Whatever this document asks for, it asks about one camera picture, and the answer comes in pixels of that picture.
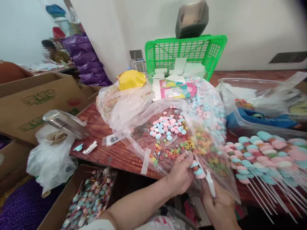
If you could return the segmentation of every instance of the hand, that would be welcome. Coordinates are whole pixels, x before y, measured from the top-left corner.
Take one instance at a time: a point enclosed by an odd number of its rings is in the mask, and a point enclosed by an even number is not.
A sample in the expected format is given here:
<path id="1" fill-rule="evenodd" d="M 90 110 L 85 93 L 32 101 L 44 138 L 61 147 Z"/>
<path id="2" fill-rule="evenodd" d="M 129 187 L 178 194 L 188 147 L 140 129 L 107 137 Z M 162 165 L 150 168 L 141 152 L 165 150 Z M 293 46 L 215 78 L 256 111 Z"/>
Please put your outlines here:
<path id="1" fill-rule="evenodd" d="M 240 229 L 234 206 L 234 198 L 230 192 L 223 189 L 215 179 L 213 179 L 216 198 L 213 199 L 209 185 L 205 179 L 201 180 L 204 192 L 203 205 L 206 209 L 209 220 L 215 230 L 238 230 Z"/>
<path id="2" fill-rule="evenodd" d="M 176 158 L 173 168 L 167 176 L 167 182 L 173 196 L 185 193 L 194 180 L 193 170 L 189 168 L 192 162 L 193 155 L 187 155 L 186 152 Z"/>

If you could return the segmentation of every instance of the purple plastic bag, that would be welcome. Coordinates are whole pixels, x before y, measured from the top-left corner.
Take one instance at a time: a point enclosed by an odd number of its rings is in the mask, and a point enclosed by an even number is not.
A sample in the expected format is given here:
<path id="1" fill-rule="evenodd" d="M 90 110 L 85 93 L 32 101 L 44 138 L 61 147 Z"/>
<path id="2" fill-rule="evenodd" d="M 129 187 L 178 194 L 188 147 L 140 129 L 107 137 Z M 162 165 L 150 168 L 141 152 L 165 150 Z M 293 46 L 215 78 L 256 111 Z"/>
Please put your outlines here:
<path id="1" fill-rule="evenodd" d="M 63 39 L 62 44 L 68 50 L 72 61 L 80 72 L 79 77 L 85 85 L 112 85 L 86 34 L 72 35 Z"/>

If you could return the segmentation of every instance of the white plastic bag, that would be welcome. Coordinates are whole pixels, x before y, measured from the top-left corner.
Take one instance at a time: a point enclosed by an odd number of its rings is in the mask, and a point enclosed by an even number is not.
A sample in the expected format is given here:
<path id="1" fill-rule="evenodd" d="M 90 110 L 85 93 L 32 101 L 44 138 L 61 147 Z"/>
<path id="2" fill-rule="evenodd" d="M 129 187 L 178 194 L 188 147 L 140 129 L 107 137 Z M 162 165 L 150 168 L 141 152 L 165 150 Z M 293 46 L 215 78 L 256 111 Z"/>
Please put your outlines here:
<path id="1" fill-rule="evenodd" d="M 154 92 L 146 81 L 143 87 L 119 90 L 119 82 L 104 87 L 97 97 L 97 110 L 110 128 L 117 129 L 152 103 Z"/>
<path id="2" fill-rule="evenodd" d="M 82 122 L 69 113 L 65 114 L 80 125 L 86 126 L 87 121 Z M 46 137 L 56 131 L 58 129 L 48 124 L 42 127 L 35 134 L 39 145 L 31 150 L 28 158 L 27 173 L 38 177 L 36 182 L 43 187 L 42 194 L 67 182 L 77 168 L 77 162 L 69 156 L 75 136 L 67 135 L 62 143 L 50 145 L 52 142 Z"/>

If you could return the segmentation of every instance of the green plastic basket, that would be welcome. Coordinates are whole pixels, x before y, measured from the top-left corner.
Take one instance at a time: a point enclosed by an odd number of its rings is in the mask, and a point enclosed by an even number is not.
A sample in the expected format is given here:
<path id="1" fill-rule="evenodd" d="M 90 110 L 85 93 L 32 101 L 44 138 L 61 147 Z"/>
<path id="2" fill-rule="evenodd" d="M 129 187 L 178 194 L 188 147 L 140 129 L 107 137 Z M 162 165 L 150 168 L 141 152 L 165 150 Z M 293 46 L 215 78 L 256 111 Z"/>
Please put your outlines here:
<path id="1" fill-rule="evenodd" d="M 187 58 L 187 62 L 204 65 L 206 68 L 204 79 L 209 81 L 226 43 L 226 35 L 149 41 L 145 44 L 149 80 L 152 82 L 156 68 L 167 68 L 169 71 L 174 69 L 175 58 Z"/>

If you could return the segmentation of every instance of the purple mat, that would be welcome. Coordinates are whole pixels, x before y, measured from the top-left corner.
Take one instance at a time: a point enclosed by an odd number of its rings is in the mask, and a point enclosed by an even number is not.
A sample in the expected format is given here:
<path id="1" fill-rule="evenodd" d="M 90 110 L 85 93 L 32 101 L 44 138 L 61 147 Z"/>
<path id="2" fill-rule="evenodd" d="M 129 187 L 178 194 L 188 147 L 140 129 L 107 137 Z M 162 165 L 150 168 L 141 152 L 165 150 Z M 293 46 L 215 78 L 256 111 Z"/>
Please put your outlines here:
<path id="1" fill-rule="evenodd" d="M 63 188 L 58 186 L 48 197 L 42 198 L 43 188 L 35 178 L 29 180 L 6 199 L 0 213 L 0 229 L 37 229 Z"/>

